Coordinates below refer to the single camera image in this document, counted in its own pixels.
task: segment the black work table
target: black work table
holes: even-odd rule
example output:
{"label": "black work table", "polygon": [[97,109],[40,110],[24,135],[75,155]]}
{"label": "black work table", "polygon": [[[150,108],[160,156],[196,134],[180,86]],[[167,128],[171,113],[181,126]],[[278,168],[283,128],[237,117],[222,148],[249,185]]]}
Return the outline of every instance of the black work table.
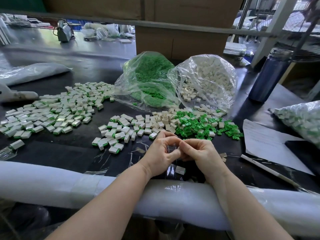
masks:
{"label": "black work table", "polygon": [[[127,60],[121,57],[103,55],[99,52],[94,54],[75,52],[73,49],[63,50],[62,55],[57,50],[46,50],[45,52],[33,50],[31,52],[30,49],[21,48],[20,46],[4,47],[1,51],[12,66],[23,66],[38,62],[57,62],[73,68],[72,72],[11,87],[11,89],[18,91],[35,91],[39,95],[55,95],[65,92],[65,86],[74,86],[74,83],[104,81],[113,84],[122,74],[120,65]],[[249,68],[247,67],[237,68],[236,70],[239,77],[238,94],[233,109],[228,116],[239,126],[240,130],[242,131],[243,120],[249,119],[268,128],[298,136],[293,130],[275,118],[268,109],[298,104],[303,102],[302,99],[278,84],[266,103],[262,105],[255,104],[249,101],[247,97],[257,74],[248,71]],[[0,116],[3,117],[7,110],[15,109],[28,103],[3,104],[0,107]],[[26,146],[18,149],[17,156],[10,159],[10,161],[58,167],[80,173],[106,170],[106,176],[117,176],[143,156],[143,154],[136,151],[132,153],[131,157],[130,152],[135,151],[137,147],[145,150],[145,145],[137,142],[142,141],[150,145],[152,141],[146,135],[137,137],[134,143],[129,141],[128,144],[124,144],[124,149],[118,155],[112,154],[110,157],[108,151],[104,153],[98,148],[94,148],[91,142],[95,137],[101,136],[98,127],[107,124],[110,117],[123,113],[132,117],[146,114],[145,112],[131,109],[117,101],[114,103],[105,101],[103,105],[104,108],[101,111],[95,109],[96,112],[88,125],[82,124],[71,133],[54,136],[47,130],[43,130],[36,135],[32,135],[29,139],[24,140]],[[14,139],[7,139],[4,135],[1,135],[0,138],[0,146],[2,148],[7,146],[9,142],[12,143],[14,141]],[[219,153],[225,152],[229,155],[226,165],[246,185],[259,188],[294,190],[286,182],[239,158],[245,152],[243,138],[240,141],[235,141],[223,133],[222,136],[215,136],[212,142]],[[293,179],[302,187],[320,193],[320,188],[313,181],[313,176],[266,160],[260,162]],[[186,174],[184,176],[163,174],[160,178],[186,181],[195,176],[199,182],[204,182],[204,177],[194,162],[176,161],[174,164],[185,167]]]}

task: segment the white paper sheet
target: white paper sheet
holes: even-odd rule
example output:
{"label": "white paper sheet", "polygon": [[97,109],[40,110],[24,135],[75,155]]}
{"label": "white paper sheet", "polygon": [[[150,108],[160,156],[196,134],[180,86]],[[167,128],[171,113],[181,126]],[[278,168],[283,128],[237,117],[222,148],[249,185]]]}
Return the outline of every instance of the white paper sheet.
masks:
{"label": "white paper sheet", "polygon": [[266,128],[250,120],[243,121],[246,153],[314,175],[285,145],[286,141],[304,139]]}

